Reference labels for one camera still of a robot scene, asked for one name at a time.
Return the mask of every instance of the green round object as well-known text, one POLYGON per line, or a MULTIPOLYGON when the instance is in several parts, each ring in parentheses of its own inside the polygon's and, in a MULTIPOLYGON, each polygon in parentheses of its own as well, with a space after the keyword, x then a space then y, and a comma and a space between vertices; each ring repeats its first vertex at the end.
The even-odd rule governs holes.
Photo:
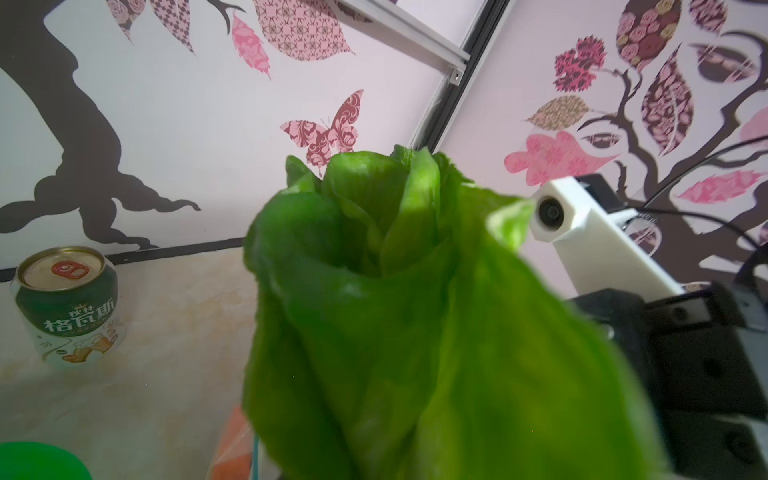
POLYGON ((76 456, 43 443, 0 443, 0 468, 4 480, 92 480, 76 456))

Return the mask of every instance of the beverage can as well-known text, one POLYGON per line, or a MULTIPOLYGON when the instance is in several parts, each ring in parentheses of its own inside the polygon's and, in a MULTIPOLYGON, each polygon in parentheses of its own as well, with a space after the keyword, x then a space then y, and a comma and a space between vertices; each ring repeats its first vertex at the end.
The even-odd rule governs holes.
POLYGON ((114 265, 88 247, 57 247, 24 260, 11 292, 43 361, 93 363, 124 337, 114 265))

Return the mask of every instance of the butterfly wing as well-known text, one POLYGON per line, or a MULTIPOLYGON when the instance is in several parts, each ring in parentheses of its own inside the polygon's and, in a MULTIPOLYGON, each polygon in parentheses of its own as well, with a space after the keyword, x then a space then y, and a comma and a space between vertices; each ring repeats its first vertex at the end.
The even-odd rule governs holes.
POLYGON ((310 165, 323 166, 331 159, 328 130, 313 121, 292 120, 280 125, 298 147, 309 147, 306 162, 310 165))
POLYGON ((362 90, 351 94, 342 104, 328 131, 328 142, 340 152, 352 151, 357 140, 357 130, 352 126, 360 116, 362 90))

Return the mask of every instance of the marble tabletop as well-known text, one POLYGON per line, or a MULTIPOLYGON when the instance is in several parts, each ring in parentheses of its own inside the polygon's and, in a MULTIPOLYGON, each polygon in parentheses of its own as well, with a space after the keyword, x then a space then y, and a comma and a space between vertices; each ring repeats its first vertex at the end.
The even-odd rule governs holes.
POLYGON ((240 401, 253 275, 241 249, 116 269, 124 341, 64 372, 38 358, 0 284, 0 442, 61 447, 95 480, 205 478, 240 401))

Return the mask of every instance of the lettuce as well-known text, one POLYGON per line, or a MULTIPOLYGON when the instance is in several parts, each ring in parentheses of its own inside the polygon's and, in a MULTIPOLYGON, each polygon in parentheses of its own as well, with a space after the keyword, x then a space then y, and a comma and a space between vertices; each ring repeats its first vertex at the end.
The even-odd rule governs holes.
POLYGON ((649 478, 625 361, 515 251, 533 205, 442 154, 295 157, 244 245, 243 408, 290 480, 649 478))

